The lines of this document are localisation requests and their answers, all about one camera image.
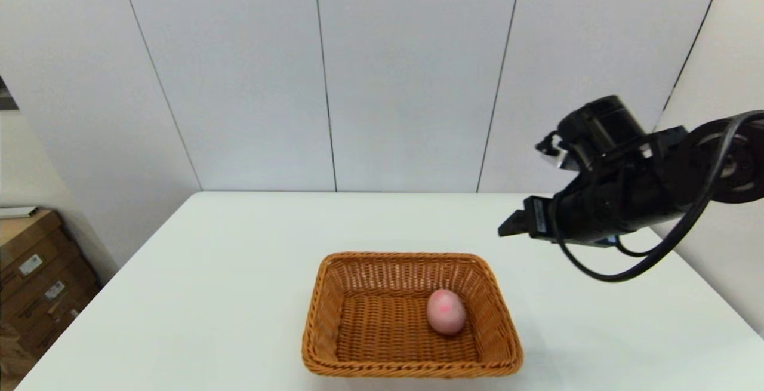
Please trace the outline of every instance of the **panel seam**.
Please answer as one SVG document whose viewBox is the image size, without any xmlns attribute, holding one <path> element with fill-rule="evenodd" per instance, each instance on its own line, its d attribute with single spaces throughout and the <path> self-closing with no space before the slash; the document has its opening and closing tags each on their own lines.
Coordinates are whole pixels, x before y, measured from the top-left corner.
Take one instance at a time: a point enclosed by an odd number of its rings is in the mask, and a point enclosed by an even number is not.
<svg viewBox="0 0 764 391">
<path fill-rule="evenodd" d="M 135 7 L 133 6 L 133 0 L 128 0 L 128 2 L 130 2 L 130 8 L 133 11 L 133 17 L 135 18 L 135 23 L 138 27 L 138 31 L 141 33 L 141 40 L 144 42 L 144 47 L 146 49 L 148 60 L 151 62 L 151 67 L 153 68 L 153 74 L 156 76 L 156 81 L 158 82 L 159 88 L 162 91 L 162 97 L 164 97 L 164 103 L 167 105 L 167 110 L 169 110 L 170 112 L 172 123 L 175 125 L 175 130 L 177 130 L 178 132 L 178 137 L 180 138 L 180 144 L 182 144 L 183 151 L 186 152 L 186 157 L 189 160 L 189 165 L 191 165 L 191 171 L 193 171 L 194 178 L 196 179 L 196 184 L 199 185 L 199 190 L 204 190 L 202 187 L 202 182 L 199 181 L 199 174 L 196 173 L 196 167 L 194 167 L 193 160 L 191 160 L 191 154 L 189 154 L 188 146 L 186 146 L 186 141 L 183 138 L 183 133 L 180 132 L 180 127 L 178 127 L 178 121 L 177 119 L 175 119 L 175 113 L 172 111 L 172 106 L 170 106 L 170 101 L 167 99 L 167 93 L 164 91 L 164 85 L 162 84 L 162 80 L 159 76 L 159 71 L 156 70 L 156 64 L 155 62 L 153 62 L 153 57 L 151 56 L 151 51 L 149 51 L 148 42 L 146 42 L 146 37 L 141 27 L 141 22 L 138 20 L 138 15 L 135 12 Z"/>
<path fill-rule="evenodd" d="M 329 128 L 329 148 L 332 149 L 332 173 L 334 175 L 335 192 L 338 192 L 337 166 L 335 164 L 334 139 L 332 137 L 332 113 L 329 110 L 329 89 L 328 89 L 328 84 L 326 81 L 326 57 L 324 56 L 324 33 L 321 29 L 321 5 L 319 4 L 319 0 L 316 0 L 316 13 L 319 17 L 319 40 L 321 41 L 321 66 L 324 70 L 324 94 L 326 97 L 326 118 L 328 120 L 328 128 Z"/>
<path fill-rule="evenodd" d="M 491 128 L 494 125 L 494 114 L 496 113 L 496 102 L 499 99 L 499 89 L 501 87 L 501 76 L 504 73 L 504 64 L 507 61 L 507 50 L 510 46 L 510 34 L 512 33 L 512 22 L 515 20 L 515 9 L 517 7 L 517 0 L 512 2 L 512 15 L 510 15 L 510 25 L 507 28 L 507 40 L 504 43 L 504 55 L 501 58 L 501 66 L 499 67 L 499 80 L 496 85 L 496 94 L 494 95 L 494 106 L 491 109 L 491 120 L 488 122 L 488 135 L 486 135 L 485 148 L 483 148 L 483 160 L 480 162 L 480 173 L 477 178 L 477 189 L 475 193 L 480 192 L 480 181 L 483 179 L 483 167 L 485 167 L 485 157 L 488 154 L 488 141 L 491 140 Z"/>
<path fill-rule="evenodd" d="M 665 113 L 666 108 L 669 107 L 669 101 L 671 101 L 671 95 L 674 94 L 674 90 L 676 89 L 677 84 L 679 84 L 679 79 L 682 78 L 682 73 L 685 71 L 685 67 L 687 66 L 687 62 L 690 60 L 690 54 L 692 54 L 692 49 L 695 48 L 695 43 L 698 42 L 698 37 L 701 35 L 701 30 L 703 29 L 703 24 L 706 21 L 706 18 L 708 16 L 708 13 L 711 10 L 711 5 L 714 3 L 714 0 L 709 0 L 708 6 L 706 7 L 706 12 L 703 14 L 703 19 L 701 19 L 701 24 L 698 26 L 698 31 L 695 32 L 695 38 L 692 40 L 692 45 L 690 45 L 690 50 L 687 51 L 687 56 L 685 56 L 685 61 L 682 63 L 682 68 L 679 69 L 679 75 L 676 77 L 676 81 L 674 81 L 674 85 L 671 87 L 671 91 L 668 93 L 668 97 L 666 97 L 666 102 L 663 104 L 663 109 L 661 109 L 661 114 L 658 115 L 658 120 L 655 121 L 655 126 L 652 127 L 653 132 L 658 129 L 658 124 L 661 122 L 661 117 L 663 117 L 663 113 Z"/>
</svg>

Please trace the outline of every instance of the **white wall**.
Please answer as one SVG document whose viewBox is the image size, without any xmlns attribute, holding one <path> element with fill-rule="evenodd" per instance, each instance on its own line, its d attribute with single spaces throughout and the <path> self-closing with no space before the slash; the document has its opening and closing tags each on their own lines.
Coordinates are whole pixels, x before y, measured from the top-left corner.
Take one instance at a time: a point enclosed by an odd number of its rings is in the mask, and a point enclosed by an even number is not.
<svg viewBox="0 0 764 391">
<path fill-rule="evenodd" d="M 658 129 L 689 130 L 764 109 L 764 0 L 714 0 Z M 764 333 L 764 200 L 712 202 L 679 247 L 726 301 Z M 657 227 L 666 234 L 673 223 Z"/>
<path fill-rule="evenodd" d="M 316 0 L 131 0 L 205 190 L 335 190 Z"/>
<path fill-rule="evenodd" d="M 129 0 L 0 0 L 0 73 L 122 266 L 199 183 Z"/>
<path fill-rule="evenodd" d="M 480 192 L 568 184 L 574 174 L 554 169 L 533 146 L 600 97 L 618 94 L 652 130 L 709 2 L 517 0 Z"/>
<path fill-rule="evenodd" d="M 514 0 L 319 0 L 342 192 L 474 192 Z"/>
<path fill-rule="evenodd" d="M 0 207 L 43 206 L 56 209 L 66 230 L 101 283 L 118 267 L 50 163 L 40 140 L 21 112 L 0 112 Z"/>
</svg>

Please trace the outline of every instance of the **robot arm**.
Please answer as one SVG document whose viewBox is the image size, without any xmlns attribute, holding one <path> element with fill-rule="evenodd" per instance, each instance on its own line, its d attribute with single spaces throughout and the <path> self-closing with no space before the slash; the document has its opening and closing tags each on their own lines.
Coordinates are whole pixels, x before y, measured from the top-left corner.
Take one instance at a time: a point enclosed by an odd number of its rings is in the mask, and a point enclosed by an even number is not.
<svg viewBox="0 0 764 391">
<path fill-rule="evenodd" d="M 645 134 L 616 96 L 584 105 L 562 119 L 538 151 L 578 176 L 553 198 L 528 197 L 499 227 L 499 236 L 527 233 L 560 245 L 582 272 L 606 282 L 633 279 L 671 252 L 710 200 L 745 203 L 764 197 L 764 111 Z M 681 217 L 666 238 L 634 253 L 621 234 Z M 632 269 L 603 275 L 566 244 L 616 247 L 644 257 Z"/>
</svg>

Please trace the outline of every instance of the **black cable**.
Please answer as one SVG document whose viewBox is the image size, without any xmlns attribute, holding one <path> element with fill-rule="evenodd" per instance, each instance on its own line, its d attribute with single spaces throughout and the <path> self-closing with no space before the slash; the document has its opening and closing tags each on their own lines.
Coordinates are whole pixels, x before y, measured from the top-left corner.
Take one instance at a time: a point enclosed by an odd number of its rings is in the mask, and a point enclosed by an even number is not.
<svg viewBox="0 0 764 391">
<path fill-rule="evenodd" d="M 618 249 L 623 255 L 628 255 L 629 257 L 641 258 L 641 257 L 647 257 L 647 255 L 650 255 L 650 253 L 653 252 L 655 248 L 652 248 L 651 250 L 646 250 L 645 252 L 641 252 L 641 253 L 635 252 L 623 246 L 623 244 L 621 244 L 620 242 L 620 237 L 616 236 L 616 249 Z"/>
<path fill-rule="evenodd" d="M 711 161 L 711 168 L 708 171 L 708 175 L 703 181 L 703 184 L 701 185 L 701 189 L 698 192 L 698 197 L 695 199 L 695 202 L 691 204 L 690 208 L 685 213 L 685 216 L 682 217 L 677 225 L 671 229 L 663 241 L 648 251 L 649 254 L 644 258 L 644 260 L 636 263 L 636 265 L 634 265 L 631 269 L 627 269 L 624 272 L 616 273 L 614 275 L 604 275 L 592 271 L 591 269 L 587 268 L 587 266 L 578 261 L 578 259 L 570 252 L 568 246 L 565 245 L 565 241 L 562 239 L 562 234 L 560 233 L 559 226 L 557 225 L 557 209 L 559 208 L 560 201 L 566 195 L 567 189 L 562 190 L 562 192 L 554 195 L 554 198 L 552 198 L 552 209 L 550 211 L 552 231 L 554 232 L 554 236 L 557 239 L 557 244 L 559 244 L 562 252 L 565 253 L 565 257 L 567 257 L 568 260 L 570 260 L 571 263 L 573 263 L 573 265 L 576 266 L 580 271 L 587 274 L 587 276 L 604 282 L 627 281 L 643 274 L 652 266 L 655 266 L 658 261 L 662 260 L 663 257 L 668 255 L 674 249 L 674 247 L 676 247 L 677 244 L 679 244 L 679 242 L 687 235 L 687 233 L 689 233 L 692 226 L 695 225 L 695 223 L 698 221 L 698 218 L 701 217 L 701 214 L 703 213 L 706 206 L 708 206 L 711 197 L 714 195 L 714 184 L 721 174 L 721 171 L 724 167 L 726 155 L 729 152 L 729 147 L 732 146 L 735 134 L 737 134 L 737 130 L 739 130 L 740 125 L 744 124 L 749 119 L 756 119 L 760 118 L 761 116 L 764 116 L 764 110 L 754 110 L 751 112 L 740 113 L 740 115 L 734 116 L 729 120 L 729 123 L 726 125 L 722 133 L 722 138 L 714 155 L 714 159 Z"/>
</svg>

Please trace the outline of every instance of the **basket rim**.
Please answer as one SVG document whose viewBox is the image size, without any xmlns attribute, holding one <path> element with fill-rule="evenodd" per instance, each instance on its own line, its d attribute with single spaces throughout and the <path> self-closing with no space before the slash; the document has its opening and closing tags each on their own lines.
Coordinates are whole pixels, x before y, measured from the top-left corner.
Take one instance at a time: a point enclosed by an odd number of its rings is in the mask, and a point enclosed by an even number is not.
<svg viewBox="0 0 764 391">
<path fill-rule="evenodd" d="M 439 361 L 332 361 L 332 359 L 324 359 L 316 356 L 313 350 L 315 334 L 311 324 L 316 319 L 316 306 L 318 303 L 319 295 L 321 294 L 323 287 L 323 277 L 327 274 L 329 267 L 333 261 L 344 260 L 345 258 L 423 258 L 424 260 L 431 260 L 431 258 L 442 258 L 443 260 L 466 260 L 477 263 L 483 272 L 485 272 L 486 278 L 488 278 L 492 287 L 492 298 L 497 304 L 499 309 L 504 313 L 504 317 L 511 331 L 511 339 L 514 347 L 518 349 L 514 358 L 500 359 L 499 361 L 481 362 L 481 361 L 451 361 L 451 362 L 439 362 Z M 303 364 L 311 372 L 316 374 L 334 374 L 342 375 L 344 372 L 364 372 L 365 370 L 376 370 L 376 375 L 380 372 L 431 372 L 442 371 L 444 374 L 451 370 L 464 371 L 465 377 L 475 377 L 476 375 L 508 375 L 518 371 L 519 367 L 523 364 L 523 348 L 519 341 L 519 336 L 514 327 L 514 323 L 510 316 L 510 312 L 507 309 L 507 305 L 504 302 L 504 298 L 501 295 L 501 291 L 498 286 L 498 282 L 491 267 L 488 266 L 483 258 L 472 253 L 419 253 L 419 252 L 372 252 L 372 251 L 344 251 L 338 253 L 331 253 L 327 255 L 324 260 L 321 261 L 319 266 L 319 272 L 316 276 L 316 284 L 313 287 L 313 296 L 311 296 L 310 308 L 308 310 L 308 316 L 306 319 L 305 331 L 303 333 Z M 459 377 L 456 375 L 448 375 L 448 377 Z"/>
</svg>

